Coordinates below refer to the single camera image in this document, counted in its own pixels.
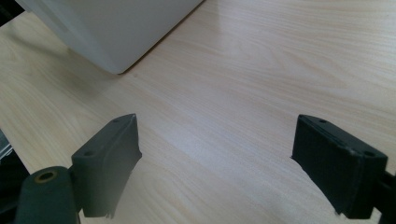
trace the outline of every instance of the white box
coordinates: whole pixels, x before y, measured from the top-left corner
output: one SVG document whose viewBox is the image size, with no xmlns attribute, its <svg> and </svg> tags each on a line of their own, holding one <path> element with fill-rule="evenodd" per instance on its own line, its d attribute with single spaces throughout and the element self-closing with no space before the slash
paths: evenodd
<svg viewBox="0 0 396 224">
<path fill-rule="evenodd" d="M 202 0 L 17 0 L 77 53 L 120 74 Z"/>
</svg>

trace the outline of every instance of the wooden table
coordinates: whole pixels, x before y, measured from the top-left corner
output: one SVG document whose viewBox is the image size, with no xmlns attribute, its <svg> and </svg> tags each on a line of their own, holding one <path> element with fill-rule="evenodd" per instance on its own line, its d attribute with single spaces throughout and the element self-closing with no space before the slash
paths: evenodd
<svg viewBox="0 0 396 224">
<path fill-rule="evenodd" d="M 126 74 L 107 74 L 35 15 L 0 28 L 0 128 L 30 172 L 136 113 L 142 160 L 116 217 L 83 223 L 350 221 L 290 159 L 299 114 L 396 170 L 396 3 L 206 0 Z"/>
</svg>

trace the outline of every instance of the wood grain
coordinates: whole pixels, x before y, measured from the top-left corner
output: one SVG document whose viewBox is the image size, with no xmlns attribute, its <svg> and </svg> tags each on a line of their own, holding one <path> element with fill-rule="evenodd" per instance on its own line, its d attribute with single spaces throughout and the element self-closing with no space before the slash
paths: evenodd
<svg viewBox="0 0 396 224">
<path fill-rule="evenodd" d="M 115 219 L 83 223 L 376 223 L 338 217 L 290 159 L 299 114 L 396 170 L 394 1 L 206 0 L 113 76 L 35 15 L 0 28 L 0 128 L 30 172 L 136 113 L 142 160 Z"/>
</svg>

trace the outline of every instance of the black rubber pad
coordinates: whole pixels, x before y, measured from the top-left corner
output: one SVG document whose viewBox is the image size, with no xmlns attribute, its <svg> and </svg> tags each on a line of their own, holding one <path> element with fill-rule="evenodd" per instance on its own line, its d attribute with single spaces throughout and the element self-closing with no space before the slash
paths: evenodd
<svg viewBox="0 0 396 224">
<path fill-rule="evenodd" d="M 110 121 L 72 156 L 75 196 L 85 217 L 113 217 L 129 176 L 142 158 L 136 115 Z"/>
<path fill-rule="evenodd" d="M 388 157 L 327 120 L 300 115 L 291 156 L 348 218 L 369 218 Z"/>
</svg>

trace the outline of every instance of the black mount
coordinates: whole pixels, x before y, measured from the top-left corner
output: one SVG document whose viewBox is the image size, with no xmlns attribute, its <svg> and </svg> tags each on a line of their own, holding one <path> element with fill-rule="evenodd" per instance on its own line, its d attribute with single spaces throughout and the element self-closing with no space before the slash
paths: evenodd
<svg viewBox="0 0 396 224">
<path fill-rule="evenodd" d="M 291 156 L 308 173 L 338 214 L 396 223 L 396 177 L 388 157 L 329 121 L 300 115 Z"/>
<path fill-rule="evenodd" d="M 85 217 L 113 217 L 141 157 L 136 115 L 113 119 L 72 156 L 72 167 L 24 180 L 15 224 L 76 224 L 81 209 Z"/>
</svg>

